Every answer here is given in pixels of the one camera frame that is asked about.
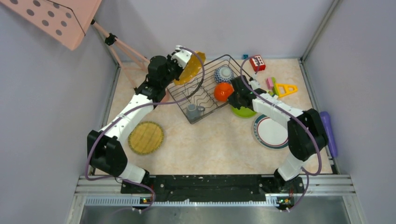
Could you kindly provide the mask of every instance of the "pink block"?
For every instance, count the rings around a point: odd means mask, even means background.
[[[272,78],[269,77],[265,80],[265,82],[267,83],[268,89],[272,89],[274,87],[274,83],[272,83]]]

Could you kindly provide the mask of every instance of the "mug handle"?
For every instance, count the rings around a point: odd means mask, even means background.
[[[200,112],[204,112],[204,111],[205,111],[205,107],[204,107],[204,106],[197,106],[197,109],[198,109]]]

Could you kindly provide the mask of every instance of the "yellow plate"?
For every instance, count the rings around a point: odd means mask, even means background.
[[[139,123],[128,136],[128,145],[133,152],[147,155],[157,150],[163,142],[164,133],[161,126],[152,121]]]
[[[202,62],[205,63],[206,56],[205,53],[196,51],[195,53],[201,58]],[[194,78],[198,72],[201,70],[202,66],[199,62],[198,58],[195,55],[191,55],[190,60],[188,61],[184,71],[180,75],[179,81],[173,80],[175,85],[183,85],[184,83],[189,82],[192,78]]]

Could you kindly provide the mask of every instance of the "purple object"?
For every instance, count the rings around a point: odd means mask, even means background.
[[[337,146],[335,145],[333,129],[332,129],[331,121],[330,121],[330,115],[328,112],[323,111],[323,112],[320,112],[320,118],[322,119],[323,126],[325,127],[327,137],[329,138],[330,154],[332,155],[332,157],[337,157],[338,151],[337,151]]]

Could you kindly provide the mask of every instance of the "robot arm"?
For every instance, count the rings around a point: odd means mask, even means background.
[[[260,89],[260,85],[254,79],[250,80],[250,82],[247,82],[246,80],[246,83],[249,83],[255,92],[259,93],[261,97],[272,104],[265,103],[260,98],[257,98],[255,94],[250,92],[242,82],[242,78],[246,79],[245,76],[242,76],[231,81],[234,92],[228,98],[228,102],[238,109],[243,106],[258,113],[265,114],[277,123],[281,124],[288,131],[289,149],[291,153],[274,173],[275,178],[279,181],[279,185],[282,187],[286,182],[290,182],[298,176],[306,161],[313,156],[316,151],[305,130],[295,120],[291,119],[288,115],[276,109],[274,106],[277,105],[298,118],[310,130],[320,150],[328,143],[325,129],[319,113],[316,110],[309,109],[307,111],[303,111],[293,108],[284,102],[273,98],[266,91]]]
[[[114,176],[141,183],[144,177],[148,177],[148,171],[133,165],[125,155],[122,143],[127,140],[128,135],[135,129],[137,124],[155,109],[156,105],[144,106],[126,114],[133,108],[160,102],[166,94],[166,87],[174,80],[179,80],[184,68],[191,57],[191,52],[180,49],[167,57],[155,56],[150,59],[146,80],[135,89],[131,101],[122,112],[107,126],[99,132],[92,130],[87,137],[88,154],[100,132],[112,126],[100,139],[95,147],[90,165],[103,170]]]

